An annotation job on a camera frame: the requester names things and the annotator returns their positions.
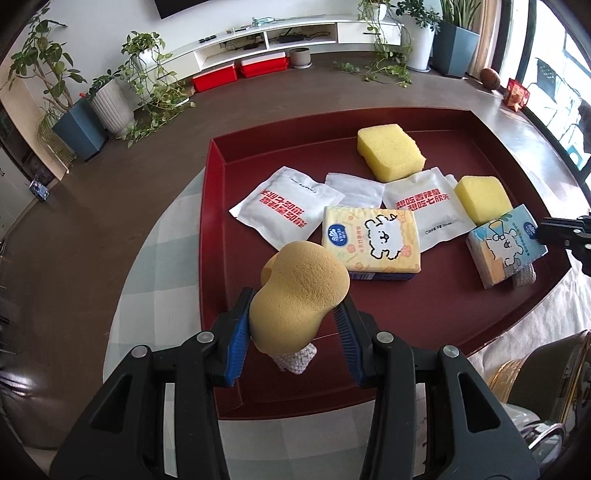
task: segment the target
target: curtain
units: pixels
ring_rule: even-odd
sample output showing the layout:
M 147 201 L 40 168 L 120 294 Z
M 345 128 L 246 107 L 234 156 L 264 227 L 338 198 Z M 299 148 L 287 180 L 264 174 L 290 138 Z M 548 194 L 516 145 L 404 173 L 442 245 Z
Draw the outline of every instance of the curtain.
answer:
M 468 69 L 470 75 L 477 79 L 480 78 L 482 69 L 491 66 L 492 56 L 495 53 L 501 19 L 501 0 L 482 0 L 478 10 L 473 30 L 480 34 L 480 40 Z

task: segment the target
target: door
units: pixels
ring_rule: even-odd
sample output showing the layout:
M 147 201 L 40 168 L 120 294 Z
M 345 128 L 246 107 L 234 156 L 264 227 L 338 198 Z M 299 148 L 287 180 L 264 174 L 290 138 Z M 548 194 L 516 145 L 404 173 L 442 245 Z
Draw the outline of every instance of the door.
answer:
M 0 148 L 0 239 L 34 200 L 30 182 Z

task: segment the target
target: yellow sponge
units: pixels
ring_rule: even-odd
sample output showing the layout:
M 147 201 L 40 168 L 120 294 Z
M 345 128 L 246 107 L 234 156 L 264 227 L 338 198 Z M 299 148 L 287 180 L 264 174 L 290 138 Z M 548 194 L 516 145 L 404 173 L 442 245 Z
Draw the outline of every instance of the yellow sponge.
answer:
M 462 177 L 456 186 L 456 195 L 478 226 L 513 209 L 503 185 L 496 177 Z
M 415 141 L 396 124 L 359 130 L 357 151 L 382 183 L 403 179 L 425 166 Z

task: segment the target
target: cartoon dog print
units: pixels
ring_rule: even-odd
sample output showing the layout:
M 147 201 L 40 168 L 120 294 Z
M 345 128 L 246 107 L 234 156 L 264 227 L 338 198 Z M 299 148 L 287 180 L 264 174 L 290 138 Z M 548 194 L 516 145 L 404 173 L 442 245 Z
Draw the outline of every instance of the cartoon dog print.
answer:
M 486 246 L 495 256 L 495 260 L 501 259 L 503 266 L 510 267 L 518 262 L 516 255 L 523 253 L 523 247 L 517 243 L 517 232 L 511 229 L 505 232 L 500 220 L 492 223 L 490 229 L 494 231 L 492 239 L 486 240 Z
M 389 260 L 396 260 L 404 246 L 402 229 L 398 217 L 393 213 L 389 217 L 378 215 L 365 222 L 368 230 L 371 256 L 381 260 L 384 255 Z

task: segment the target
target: yellow tissue pack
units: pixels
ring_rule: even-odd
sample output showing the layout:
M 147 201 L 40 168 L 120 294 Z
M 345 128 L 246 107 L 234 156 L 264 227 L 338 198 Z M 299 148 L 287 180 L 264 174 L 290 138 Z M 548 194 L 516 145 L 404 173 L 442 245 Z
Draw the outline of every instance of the yellow tissue pack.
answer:
M 421 271 L 410 210 L 327 207 L 322 246 L 345 265 L 352 280 L 409 280 Z

